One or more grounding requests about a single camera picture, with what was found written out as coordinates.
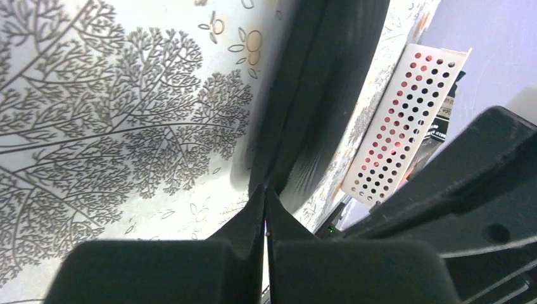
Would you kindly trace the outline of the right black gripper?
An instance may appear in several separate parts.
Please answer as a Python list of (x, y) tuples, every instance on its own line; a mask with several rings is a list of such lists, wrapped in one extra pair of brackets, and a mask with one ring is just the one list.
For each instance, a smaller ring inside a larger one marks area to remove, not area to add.
[(364, 219), (316, 235), (424, 241), (463, 303), (535, 303), (536, 124), (488, 108)]

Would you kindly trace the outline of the dark items in bin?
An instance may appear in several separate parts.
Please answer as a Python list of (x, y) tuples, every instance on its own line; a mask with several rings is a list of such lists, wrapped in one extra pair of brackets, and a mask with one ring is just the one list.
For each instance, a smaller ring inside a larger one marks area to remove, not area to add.
[(455, 79), (455, 83), (449, 90), (441, 108), (434, 118), (424, 140), (417, 150), (405, 176), (404, 181), (413, 179), (432, 158), (433, 154), (445, 142), (450, 117), (452, 114), (453, 103), (456, 96), (457, 84), (466, 75), (466, 72), (461, 70)]

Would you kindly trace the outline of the white storage bin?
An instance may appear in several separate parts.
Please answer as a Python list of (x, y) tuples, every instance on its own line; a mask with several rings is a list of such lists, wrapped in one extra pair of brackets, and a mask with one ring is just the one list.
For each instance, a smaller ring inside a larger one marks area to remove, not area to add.
[(343, 180), (345, 194), (373, 208), (399, 188), (470, 53), (405, 48)]

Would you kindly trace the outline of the black glasses case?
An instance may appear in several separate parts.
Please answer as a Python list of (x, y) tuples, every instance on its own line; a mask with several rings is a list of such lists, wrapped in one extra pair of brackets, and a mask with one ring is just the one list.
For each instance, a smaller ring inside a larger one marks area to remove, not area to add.
[(267, 98), (249, 190), (297, 212), (321, 183), (381, 36), (388, 1), (300, 1)]

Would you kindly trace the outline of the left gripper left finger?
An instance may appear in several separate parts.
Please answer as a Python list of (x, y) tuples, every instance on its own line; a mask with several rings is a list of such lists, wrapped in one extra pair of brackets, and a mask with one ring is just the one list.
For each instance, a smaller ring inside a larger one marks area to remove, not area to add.
[(46, 303), (259, 303), (265, 188), (198, 241), (88, 241), (62, 263)]

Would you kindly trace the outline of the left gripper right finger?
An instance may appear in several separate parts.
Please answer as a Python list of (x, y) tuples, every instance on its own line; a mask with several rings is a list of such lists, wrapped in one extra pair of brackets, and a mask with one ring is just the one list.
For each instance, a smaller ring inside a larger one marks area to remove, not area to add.
[(321, 240), (265, 191), (272, 303), (458, 303), (444, 262), (426, 243)]

